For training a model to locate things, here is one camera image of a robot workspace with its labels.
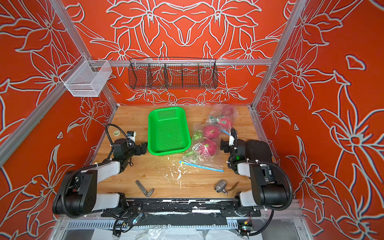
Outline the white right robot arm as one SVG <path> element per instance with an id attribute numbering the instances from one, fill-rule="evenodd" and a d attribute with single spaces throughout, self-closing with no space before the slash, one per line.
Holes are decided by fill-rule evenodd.
<path id="1" fill-rule="evenodd" d="M 272 151 L 266 142 L 221 140 L 220 150 L 230 154 L 228 168 L 251 181 L 250 190 L 236 193 L 235 209 L 255 207 L 283 211 L 291 205 L 292 183 L 284 170 L 273 162 Z"/>

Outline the clear zip-top bag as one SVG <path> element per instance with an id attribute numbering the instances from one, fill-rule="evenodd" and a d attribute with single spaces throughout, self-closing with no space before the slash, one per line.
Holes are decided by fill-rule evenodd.
<path id="1" fill-rule="evenodd" d="M 180 163 L 222 173 L 224 164 L 219 158 L 222 134 L 228 135 L 229 128 L 221 124 L 194 124 L 191 147 L 183 153 Z"/>
<path id="2" fill-rule="evenodd" d="M 239 116 L 237 108 L 229 104 L 214 104 L 212 111 L 207 117 L 207 124 L 220 125 L 223 130 L 230 131 L 234 127 L 236 118 Z"/>

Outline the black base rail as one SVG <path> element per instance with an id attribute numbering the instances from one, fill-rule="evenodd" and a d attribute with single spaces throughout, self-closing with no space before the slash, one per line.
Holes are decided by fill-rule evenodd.
<path id="1" fill-rule="evenodd" d="M 260 217 L 255 207 L 235 207 L 234 199 L 160 199 L 132 198 L 128 207 L 144 214 L 199 213 L 217 214 L 221 217 Z"/>

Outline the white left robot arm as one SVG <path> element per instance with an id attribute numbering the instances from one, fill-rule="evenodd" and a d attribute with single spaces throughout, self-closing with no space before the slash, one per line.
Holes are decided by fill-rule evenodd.
<path id="1" fill-rule="evenodd" d="M 136 143 L 135 132 L 124 132 L 123 137 L 112 140 L 109 127 L 105 132 L 111 145 L 111 151 L 101 163 L 94 163 L 65 173 L 61 186 L 54 198 L 52 212 L 71 219 L 88 214 L 101 213 L 103 216 L 123 220 L 128 217 L 129 205 L 124 193 L 98 193 L 98 184 L 122 173 L 128 166 L 133 166 L 132 158 L 146 154 L 148 143 Z"/>

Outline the clear acrylic wall bin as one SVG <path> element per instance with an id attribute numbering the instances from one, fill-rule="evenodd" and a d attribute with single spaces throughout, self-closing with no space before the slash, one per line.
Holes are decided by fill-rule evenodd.
<path id="1" fill-rule="evenodd" d="M 111 74 L 108 61 L 102 61 L 101 67 L 91 67 L 88 61 L 80 61 L 61 81 L 73 97 L 98 97 Z"/>

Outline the grey L-shaped metal tool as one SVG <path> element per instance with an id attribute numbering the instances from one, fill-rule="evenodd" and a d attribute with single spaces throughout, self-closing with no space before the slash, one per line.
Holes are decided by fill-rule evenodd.
<path id="1" fill-rule="evenodd" d="M 154 193 L 154 190 L 155 190 L 155 189 L 151 189 L 151 190 L 148 191 L 148 190 L 143 186 L 143 184 L 142 184 L 139 180 L 136 180 L 135 183 L 136 183 L 136 185 L 139 187 L 139 189 L 142 191 L 142 193 L 143 193 L 147 198 L 151 197 L 152 194 Z"/>

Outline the dragon fruit in far bag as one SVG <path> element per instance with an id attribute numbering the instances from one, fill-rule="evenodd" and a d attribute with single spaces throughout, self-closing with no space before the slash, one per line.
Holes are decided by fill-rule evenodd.
<path id="1" fill-rule="evenodd" d="M 233 126 L 231 118 L 224 115 L 219 115 L 218 117 L 209 116 L 208 122 L 220 125 L 226 131 L 229 131 Z"/>

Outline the pink dragon fruit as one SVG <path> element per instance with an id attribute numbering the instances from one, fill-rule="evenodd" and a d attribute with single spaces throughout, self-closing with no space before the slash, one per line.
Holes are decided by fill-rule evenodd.
<path id="1" fill-rule="evenodd" d="M 199 160 L 213 158 L 217 152 L 217 144 L 213 140 L 205 139 L 197 142 L 191 149 L 183 155 L 184 160 Z"/>
<path id="2" fill-rule="evenodd" d="M 221 128 L 216 125 L 204 125 L 201 129 L 196 129 L 192 136 L 193 141 L 200 139 L 215 140 L 221 134 Z"/>

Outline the green plastic perforated basket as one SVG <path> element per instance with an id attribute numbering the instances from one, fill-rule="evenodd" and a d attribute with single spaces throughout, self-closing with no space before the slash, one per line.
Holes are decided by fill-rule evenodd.
<path id="1" fill-rule="evenodd" d="M 192 144 L 186 112 L 180 107 L 156 109 L 148 116 L 148 150 L 155 156 L 180 154 Z"/>

